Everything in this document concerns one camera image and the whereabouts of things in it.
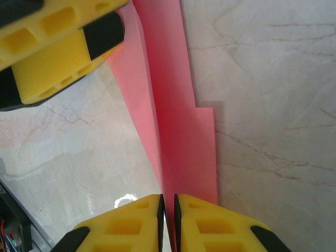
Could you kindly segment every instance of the textured yellow surface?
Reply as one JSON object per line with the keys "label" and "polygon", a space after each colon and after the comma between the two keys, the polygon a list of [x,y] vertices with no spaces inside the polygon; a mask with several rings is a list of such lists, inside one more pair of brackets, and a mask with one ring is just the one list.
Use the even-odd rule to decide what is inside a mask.
{"label": "textured yellow surface", "polygon": [[264,223],[189,195],[179,195],[181,252],[267,252],[250,230]]}
{"label": "textured yellow surface", "polygon": [[0,70],[127,2],[45,0],[40,11],[0,28]]}
{"label": "textured yellow surface", "polygon": [[42,101],[97,68],[115,49],[91,61],[83,29],[12,65],[23,104]]}
{"label": "textured yellow surface", "polygon": [[150,195],[85,221],[90,233],[77,252],[157,252],[160,195]]}

